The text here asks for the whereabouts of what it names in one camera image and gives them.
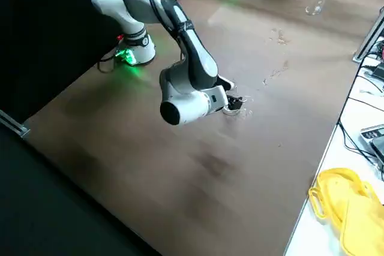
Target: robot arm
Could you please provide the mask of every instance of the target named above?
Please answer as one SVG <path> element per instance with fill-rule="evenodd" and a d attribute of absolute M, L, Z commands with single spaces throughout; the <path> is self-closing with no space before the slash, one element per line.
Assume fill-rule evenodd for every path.
<path fill-rule="evenodd" d="M 204 48 L 191 20 L 175 0 L 123 0 L 138 22 L 160 22 L 185 58 L 160 74 L 160 112 L 172 125 L 194 121 L 228 105 L 234 84 L 218 75 L 217 64 Z"/>

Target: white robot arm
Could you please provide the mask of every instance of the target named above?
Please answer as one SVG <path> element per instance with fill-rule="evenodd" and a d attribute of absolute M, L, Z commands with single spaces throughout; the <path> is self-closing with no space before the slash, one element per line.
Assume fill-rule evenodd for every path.
<path fill-rule="evenodd" d="M 134 57 L 130 65 L 143 65 L 155 58 L 155 46 L 145 25 L 135 20 L 127 11 L 123 0 L 91 0 L 94 7 L 104 15 L 115 19 L 123 31 L 124 38 L 119 48 L 127 47 Z"/>
<path fill-rule="evenodd" d="M 113 14 L 114 16 L 111 16 L 120 20 L 122 26 L 126 21 L 136 25 L 135 31 L 139 30 L 141 22 L 160 22 L 178 43 L 185 56 L 183 60 L 166 68 L 160 74 L 163 94 L 160 113 L 166 122 L 172 125 L 186 124 L 228 105 L 226 91 L 233 89 L 234 84 L 218 75 L 216 62 L 204 48 L 191 20 L 175 0 L 122 0 L 122 2 L 126 7 L 126 15 L 102 12 L 107 15 Z M 124 29 L 124 32 L 133 33 L 129 28 Z"/>

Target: electronic device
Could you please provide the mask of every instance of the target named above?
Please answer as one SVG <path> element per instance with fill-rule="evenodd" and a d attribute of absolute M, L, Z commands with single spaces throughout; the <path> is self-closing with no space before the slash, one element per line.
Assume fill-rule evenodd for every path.
<path fill-rule="evenodd" d="M 370 145 L 373 139 L 384 136 L 384 124 L 361 129 L 360 135 Z"/>
<path fill-rule="evenodd" d="M 384 81 L 384 62 L 381 62 L 372 72 L 372 76 Z"/>
<path fill-rule="evenodd" d="M 371 147 L 377 158 L 384 165 L 384 136 L 372 139 Z"/>

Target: white desk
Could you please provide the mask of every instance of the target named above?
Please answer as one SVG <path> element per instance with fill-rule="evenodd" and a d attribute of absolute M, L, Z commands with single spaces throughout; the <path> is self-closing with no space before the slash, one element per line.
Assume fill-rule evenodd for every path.
<path fill-rule="evenodd" d="M 376 60 L 370 58 L 366 58 L 362 63 L 362 65 L 372 66 L 376 66 L 377 64 L 378 62 Z M 359 71 L 359 75 L 367 77 L 365 75 L 367 71 L 365 68 L 362 68 Z M 384 82 L 372 78 L 369 79 L 375 82 L 378 87 L 383 88 Z M 349 96 L 384 110 L 384 97 L 373 96 L 368 93 L 363 93 L 362 91 L 369 91 L 374 94 L 380 93 L 371 83 L 357 77 Z M 362 150 L 367 150 L 367 148 L 363 146 L 363 140 L 359 137 L 359 131 L 363 128 L 384 124 L 384 112 L 355 100 L 348 99 L 343 114 L 341 115 L 341 123 L 355 143 L 359 145 Z M 353 144 L 348 138 L 346 143 L 348 146 L 353 147 Z M 331 135 L 317 173 L 336 167 L 349 168 L 355 171 L 362 180 L 371 183 L 380 201 L 384 203 L 384 182 L 381 181 L 379 171 L 363 156 L 345 148 L 343 132 L 338 125 Z M 286 248 L 285 255 L 345 255 L 340 247 L 338 236 L 335 236 L 331 225 L 321 224 L 317 220 L 308 199 L 304 202 L 303 209 Z"/>

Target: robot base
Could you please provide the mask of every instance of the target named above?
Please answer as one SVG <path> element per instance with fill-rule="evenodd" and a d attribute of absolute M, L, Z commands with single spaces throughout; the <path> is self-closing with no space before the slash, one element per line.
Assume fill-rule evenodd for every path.
<path fill-rule="evenodd" d="M 124 37 L 115 56 L 119 61 L 129 66 L 143 66 L 149 64 L 155 58 L 155 45 L 152 42 L 151 36 L 148 34 L 134 42 Z"/>

